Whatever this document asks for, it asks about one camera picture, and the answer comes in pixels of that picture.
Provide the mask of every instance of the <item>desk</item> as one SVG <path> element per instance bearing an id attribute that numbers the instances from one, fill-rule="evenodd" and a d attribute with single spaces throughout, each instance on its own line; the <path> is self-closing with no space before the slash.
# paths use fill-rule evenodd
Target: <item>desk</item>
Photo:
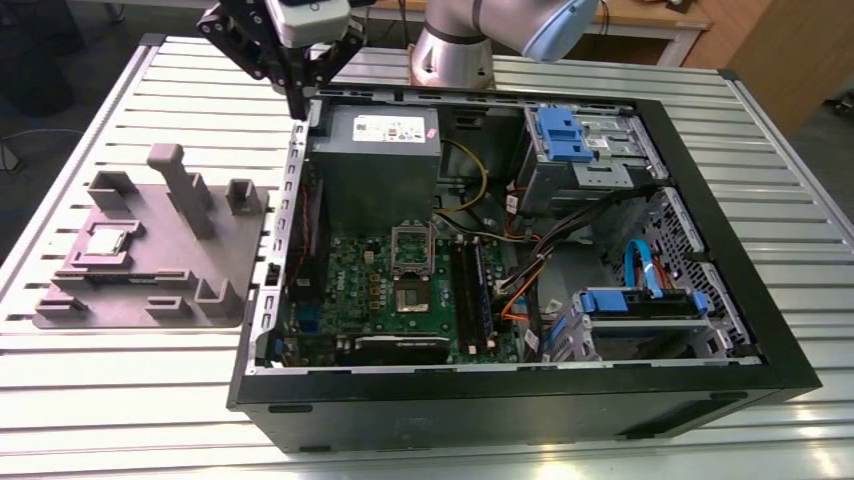
<path id="1" fill-rule="evenodd" d="M 224 407 L 239 329 L 37 330 L 33 306 L 84 224 L 97 170 L 161 183 L 148 145 L 175 142 L 208 185 L 239 176 L 279 186 L 284 98 L 204 40 L 169 38 L 139 47 L 0 268 L 3 474 L 718 480 L 854 471 L 854 229 L 742 86 L 711 70 L 514 57 L 496 57 L 495 78 L 502 90 L 663 103 L 825 387 L 671 440 L 285 456 Z M 406 84 L 406 53 L 366 49 L 338 79 Z"/>
<path id="2" fill-rule="evenodd" d="M 407 0 L 407 20 L 423 22 L 427 0 Z M 711 28 L 712 21 L 694 4 L 686 14 L 670 10 L 664 3 L 646 3 L 640 0 L 608 0 L 608 35 L 667 40 L 667 47 L 658 59 L 662 67 L 678 67 L 687 57 L 699 34 Z M 371 8 L 371 17 L 399 20 L 396 0 L 380 0 Z M 602 6 L 596 11 L 588 34 L 598 34 L 604 22 Z"/>

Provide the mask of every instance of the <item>cable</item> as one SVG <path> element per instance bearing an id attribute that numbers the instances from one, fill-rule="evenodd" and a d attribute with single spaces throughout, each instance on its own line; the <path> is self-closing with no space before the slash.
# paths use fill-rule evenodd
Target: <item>cable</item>
<path id="1" fill-rule="evenodd" d="M 459 203 L 460 205 L 466 204 L 466 190 L 460 190 L 460 192 L 458 193 L 459 196 Z M 468 217 L 474 220 L 474 222 L 478 224 L 478 228 L 480 230 L 488 230 L 490 227 L 486 226 L 486 223 L 483 223 L 483 220 L 480 220 L 480 217 L 478 216 L 478 214 L 471 210 L 471 208 L 467 208 L 466 210 L 463 210 L 463 212 L 466 212 L 466 214 L 468 215 Z"/>
<path id="2" fill-rule="evenodd" d="M 406 0 L 398 0 L 398 6 L 400 7 L 400 20 L 403 20 L 403 49 L 410 48 L 410 24 L 406 21 Z"/>
<path id="3" fill-rule="evenodd" d="M 77 135 L 83 135 L 80 130 L 72 130 L 69 128 L 37 128 L 33 130 L 24 130 L 23 132 L 17 132 L 8 137 L 0 137 L 0 165 L 3 166 L 3 173 L 9 176 L 15 176 L 21 173 L 21 170 L 27 167 L 24 161 L 19 158 L 17 165 L 15 168 L 9 168 L 5 160 L 5 148 L 7 142 L 17 137 L 23 137 L 24 135 L 29 135 L 33 133 L 76 133 Z"/>
<path id="4" fill-rule="evenodd" d="M 368 46 L 368 38 L 371 38 L 371 7 L 366 7 L 364 9 L 364 37 L 362 38 L 362 46 Z"/>
<path id="5" fill-rule="evenodd" d="M 21 162 L 20 159 L 17 160 L 15 168 L 9 168 L 8 163 L 5 163 L 5 143 L 3 143 L 3 140 L 0 140 L 0 165 L 3 165 L 3 173 L 11 177 L 21 173 L 21 170 L 24 169 L 24 162 Z"/>
<path id="6" fill-rule="evenodd" d="M 527 292 L 528 297 L 528 329 L 534 332 L 538 340 L 543 338 L 543 319 L 539 313 L 539 278 L 531 282 L 531 286 L 528 287 Z M 542 358 L 543 352 L 543 344 L 544 341 L 536 342 L 536 349 L 534 350 L 534 358 L 530 359 L 531 362 L 539 362 Z"/>
<path id="7" fill-rule="evenodd" d="M 608 30 L 611 28 L 611 9 L 608 8 L 608 0 L 602 0 L 602 8 L 604 9 L 604 34 L 608 36 Z"/>
<path id="8" fill-rule="evenodd" d="M 587 55 L 588 60 L 595 57 L 595 54 L 600 50 L 602 41 L 603 41 L 602 37 L 608 36 L 608 30 L 611 28 L 611 9 L 608 8 L 607 0 L 599 0 L 599 3 L 602 3 L 603 19 L 602 19 L 602 24 L 599 25 L 599 32 L 596 34 L 596 38 L 594 39 L 594 44 L 592 44 L 592 47 L 590 48 L 590 52 Z"/>
<path id="9" fill-rule="evenodd" d="M 24 130 L 23 132 L 17 132 L 8 137 L 0 138 L 0 141 L 5 142 L 12 140 L 13 138 L 23 137 L 24 135 L 29 135 L 32 133 L 76 133 L 77 135 L 83 135 L 80 130 L 73 130 L 71 128 L 36 128 L 33 130 Z"/>
<path id="10" fill-rule="evenodd" d="M 480 201 L 480 199 L 483 198 L 483 196 L 486 195 L 486 188 L 487 188 L 487 183 L 488 183 L 488 172 L 486 170 L 486 166 L 483 165 L 483 161 L 480 160 L 480 158 L 478 158 L 478 156 L 474 154 L 474 152 L 471 150 L 468 150 L 468 148 L 462 143 L 459 143 L 456 140 L 451 140 L 448 138 L 443 138 L 442 142 L 443 143 L 450 143 L 456 148 L 459 148 L 463 151 L 463 153 L 466 155 L 468 155 L 468 158 L 471 158 L 471 161 L 475 162 L 475 165 L 478 165 L 478 170 L 480 170 L 480 190 L 478 191 L 478 195 L 475 195 L 475 198 L 472 198 L 464 204 L 458 205 L 456 207 L 440 208 L 438 210 L 434 210 L 438 213 L 454 213 L 454 212 L 459 212 L 460 210 L 466 210 L 475 203 L 478 203 Z"/>
<path id="11" fill-rule="evenodd" d="M 386 28 L 386 31 L 379 36 L 379 38 L 371 42 L 371 45 L 376 45 L 379 42 L 386 40 L 386 38 L 388 37 L 388 33 L 391 32 L 391 29 L 395 27 L 396 24 L 398 24 L 398 21 L 392 20 L 391 23 L 388 24 L 388 28 Z"/>
<path id="12" fill-rule="evenodd" d="M 495 235 L 494 233 L 490 233 L 490 232 L 478 232 L 475 230 L 470 230 L 468 228 L 463 227 L 459 223 L 456 223 L 454 220 L 451 220 L 451 218 L 443 213 L 434 212 L 434 215 L 439 217 L 439 219 L 459 233 L 467 233 L 468 235 L 479 235 L 482 237 L 494 238 L 495 240 L 499 240 L 502 242 L 524 243 L 524 240 L 502 237 L 500 235 Z"/>
<path id="13" fill-rule="evenodd" d="M 546 268 L 544 265 L 542 267 L 539 267 L 539 270 L 536 270 L 536 272 L 534 272 L 534 275 L 531 275 L 531 277 L 527 279 L 527 281 L 522 285 L 522 288 L 519 288 L 519 290 L 514 294 L 512 298 L 510 299 L 510 302 L 507 302 L 507 305 L 504 305 L 504 308 L 502 309 L 502 318 L 504 318 L 504 316 L 510 313 L 510 309 L 515 305 L 516 300 L 519 300 L 519 297 L 522 296 L 524 291 L 531 286 L 531 283 L 534 283 L 534 280 L 536 280 L 536 277 L 539 277 L 539 274 L 543 272 L 543 268 Z"/>

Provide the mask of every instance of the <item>orange wire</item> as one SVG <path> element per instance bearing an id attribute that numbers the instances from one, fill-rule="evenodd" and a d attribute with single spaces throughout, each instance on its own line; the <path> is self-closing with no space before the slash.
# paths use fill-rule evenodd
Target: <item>orange wire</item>
<path id="1" fill-rule="evenodd" d="M 507 305 L 504 305 L 504 309 L 502 310 L 502 318 L 507 317 L 510 309 L 512 308 L 514 304 L 516 303 L 516 300 L 519 300 L 519 297 L 522 296 L 524 291 L 528 289 L 528 287 L 534 283 L 534 280 L 536 280 L 536 277 L 539 277 L 539 274 L 543 272 L 543 268 L 546 268 L 546 265 L 539 267 L 539 270 L 536 270 L 536 272 L 534 272 L 534 275 L 531 275 L 528 280 L 524 282 L 524 285 L 522 285 L 522 288 L 519 289 L 516 294 L 512 296 L 512 299 L 510 299 L 510 302 L 507 302 Z"/>

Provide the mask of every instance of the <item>black wire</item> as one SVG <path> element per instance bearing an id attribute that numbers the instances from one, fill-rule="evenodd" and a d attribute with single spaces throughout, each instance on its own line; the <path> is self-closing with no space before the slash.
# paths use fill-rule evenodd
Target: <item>black wire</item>
<path id="1" fill-rule="evenodd" d="M 604 9 L 604 36 L 607 37 L 611 28 L 611 9 L 608 8 L 607 0 L 602 0 L 602 7 Z"/>
<path id="2" fill-rule="evenodd" d="M 463 233 L 468 233 L 471 235 L 476 235 L 478 234 L 478 232 L 475 232 L 470 228 L 463 227 L 456 221 L 451 220 L 451 217 L 448 217 L 444 213 L 434 212 L 434 215 L 442 217 L 442 220 L 448 222 L 451 224 L 451 226 L 454 228 L 456 228 L 459 231 L 462 231 Z"/>
<path id="3" fill-rule="evenodd" d="M 21 170 L 25 167 L 24 161 L 19 158 L 15 168 L 9 168 L 9 165 L 5 163 L 5 144 L 3 143 L 3 140 L 0 140 L 0 165 L 3 165 L 3 173 L 11 177 L 21 173 Z"/>
<path id="4" fill-rule="evenodd" d="M 599 25 L 599 33 L 594 40 L 592 47 L 590 49 L 590 54 L 587 55 L 587 59 L 592 59 L 596 56 L 596 53 L 602 49 L 603 37 L 608 36 L 608 30 L 611 28 L 611 9 L 608 8 L 607 0 L 599 0 L 602 3 L 602 11 L 604 13 L 604 18 L 602 20 L 602 25 Z"/>
<path id="5" fill-rule="evenodd" d="M 590 223 L 596 219 L 604 211 L 611 208 L 612 205 L 618 204 L 622 200 L 628 200 L 631 198 L 646 197 L 658 191 L 660 187 L 658 185 L 646 185 L 638 188 L 632 188 L 631 190 L 618 190 L 608 193 L 604 197 L 596 200 L 594 203 L 587 205 L 583 209 L 578 210 L 570 216 L 563 218 L 548 233 L 543 235 L 543 238 L 536 243 L 534 250 L 531 251 L 531 256 L 528 257 L 527 263 L 520 267 L 519 273 L 510 275 L 504 281 L 514 283 L 519 280 L 519 278 L 526 277 L 534 271 L 542 263 L 546 262 L 546 257 L 554 251 L 554 244 L 556 244 L 560 239 L 566 238 L 572 234 L 576 230 L 590 225 Z"/>
<path id="6" fill-rule="evenodd" d="M 536 351 L 531 350 L 532 355 L 528 355 L 528 351 L 526 349 L 526 363 L 535 363 L 540 361 L 543 356 L 543 318 L 539 313 L 539 279 L 531 282 L 531 286 L 527 291 L 527 300 L 528 300 L 528 329 L 536 335 L 539 339 Z"/>
<path id="7" fill-rule="evenodd" d="M 406 20 L 406 0 L 398 0 L 398 5 L 400 6 L 400 19 L 403 20 L 403 48 L 410 48 L 410 24 Z"/>
<path id="8" fill-rule="evenodd" d="M 391 32 L 391 29 L 395 27 L 396 24 L 398 24 L 398 21 L 392 20 L 391 23 L 388 24 L 388 28 L 386 28 L 386 31 L 383 32 L 380 37 L 376 40 L 370 41 L 371 45 L 376 45 L 379 42 L 386 40 L 386 38 L 388 38 L 388 33 Z"/>
<path id="9" fill-rule="evenodd" d="M 464 190 L 462 190 L 459 192 L 459 204 L 460 205 L 466 204 L 466 191 Z M 486 226 L 486 223 L 483 223 L 483 220 L 480 219 L 478 214 L 471 210 L 471 207 L 474 207 L 474 205 L 466 207 L 462 211 L 466 212 L 468 217 L 475 221 L 475 223 L 478 224 L 478 227 L 480 228 L 480 230 L 484 231 L 484 232 L 488 232 L 490 228 Z"/>
<path id="10" fill-rule="evenodd" d="M 362 38 L 362 46 L 368 46 L 368 39 L 371 38 L 371 7 L 364 9 L 364 37 Z"/>

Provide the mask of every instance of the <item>floor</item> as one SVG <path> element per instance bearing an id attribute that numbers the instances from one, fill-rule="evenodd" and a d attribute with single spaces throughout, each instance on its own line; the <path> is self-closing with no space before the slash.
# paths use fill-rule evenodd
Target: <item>floor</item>
<path id="1" fill-rule="evenodd" d="M 85 130 L 141 35 L 147 32 L 196 35 L 196 10 L 128 6 L 127 20 L 112 25 L 100 4 L 72 3 L 71 7 L 87 42 L 84 50 L 59 59 L 75 91 L 75 106 L 53 117 L 29 119 L 0 100 L 0 137 L 31 129 Z M 400 48 L 400 22 L 375 21 L 370 37 L 374 46 Z M 418 38 L 414 26 L 410 37 Z M 496 53 L 507 53 L 503 50 L 496 48 Z M 77 137 L 73 133 L 33 133 L 8 142 L 25 168 L 15 176 L 0 173 L 0 262 L 51 187 Z M 791 142 L 842 210 L 854 217 L 854 191 L 850 189 L 854 118 L 838 117 L 830 107 L 822 107 Z"/>

